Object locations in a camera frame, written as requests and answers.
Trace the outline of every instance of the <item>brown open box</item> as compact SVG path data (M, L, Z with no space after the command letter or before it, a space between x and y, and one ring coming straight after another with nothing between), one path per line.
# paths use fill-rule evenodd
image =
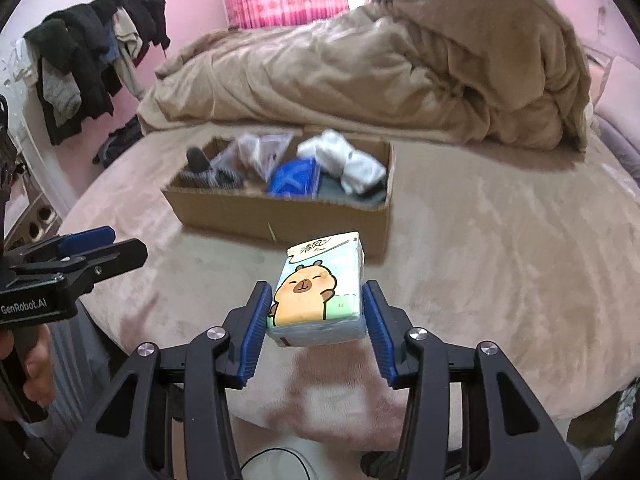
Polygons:
M302 136L295 136L282 162L295 158L299 143L318 133L310 128ZM382 256L386 247L394 178L393 147L386 140L370 136L344 136L354 148L371 154L387 168L384 203L370 206L307 197L276 198L255 189L181 187L177 175L162 192L176 216L187 226L263 238L287 246L358 231L365 255L376 258ZM204 147L204 152L213 158L229 142L229 139L215 137Z

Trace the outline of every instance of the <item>tissue packet with capybara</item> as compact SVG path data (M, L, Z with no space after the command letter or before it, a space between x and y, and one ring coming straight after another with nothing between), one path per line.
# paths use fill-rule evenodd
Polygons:
M292 347L363 339L363 266L357 232L290 248L267 318L267 334L279 346Z

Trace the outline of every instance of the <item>metal screw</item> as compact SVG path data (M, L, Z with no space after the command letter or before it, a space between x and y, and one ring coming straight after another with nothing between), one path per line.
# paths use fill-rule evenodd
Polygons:
M142 357L147 357L156 351L156 347L153 343L142 343L138 347L138 355L142 355Z
M418 341L422 341L423 339L427 339L429 332L427 332L426 328L422 328L421 326L414 326L409 329L409 337Z
M225 335L226 335L226 330L221 326L215 326L207 330L207 337L209 339L214 339L214 340L222 339Z
M498 345L492 341L482 341L480 343L480 349L487 355L498 353Z

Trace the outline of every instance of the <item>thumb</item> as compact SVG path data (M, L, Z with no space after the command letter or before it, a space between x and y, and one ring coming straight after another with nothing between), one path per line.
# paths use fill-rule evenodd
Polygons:
M14 334L7 330L0 332L0 359L6 359L14 349Z

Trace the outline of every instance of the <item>blanket fold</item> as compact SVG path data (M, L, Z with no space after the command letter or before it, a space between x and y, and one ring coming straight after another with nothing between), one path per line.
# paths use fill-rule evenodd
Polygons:
M303 27L207 34L157 74L138 109L147 132L253 119L586 147L590 75L553 0L372 0Z

